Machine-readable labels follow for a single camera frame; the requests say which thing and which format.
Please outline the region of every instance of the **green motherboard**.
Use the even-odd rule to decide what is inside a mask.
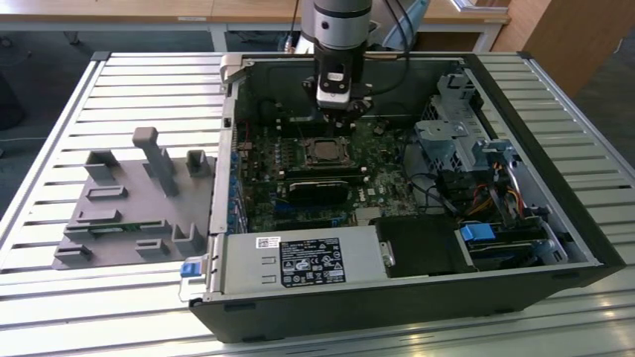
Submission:
[[[367,225],[379,216],[416,214],[402,169],[403,130],[386,130],[376,119],[358,120],[348,136],[306,138],[298,130],[299,138],[283,138],[262,127],[238,146],[250,232]],[[316,182],[346,184],[342,202],[324,204],[316,197],[315,204],[295,205],[294,185]]]

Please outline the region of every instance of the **blue latch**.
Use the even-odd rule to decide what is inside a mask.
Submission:
[[[180,277],[199,277],[202,275],[202,262],[183,263]]]
[[[460,235],[463,236],[463,240],[466,242],[470,240],[479,241],[496,239],[492,228],[487,223],[466,225],[463,228],[460,228]]]

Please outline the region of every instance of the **sticker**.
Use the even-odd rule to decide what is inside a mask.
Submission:
[[[280,245],[280,237],[258,237],[256,238],[256,248],[278,248]]]
[[[207,21],[207,17],[179,16],[179,21]]]
[[[347,282],[339,238],[294,242],[274,238],[280,245],[280,275],[286,288]]]

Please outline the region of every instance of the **white label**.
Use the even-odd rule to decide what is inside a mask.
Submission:
[[[207,21],[207,17],[179,16],[179,21]]]
[[[256,238],[256,248],[278,248],[280,245],[280,237],[259,237]]]

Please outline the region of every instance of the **barcode label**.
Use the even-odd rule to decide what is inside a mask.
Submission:
[[[259,237],[256,238],[256,248],[278,248],[280,246],[280,237]]]

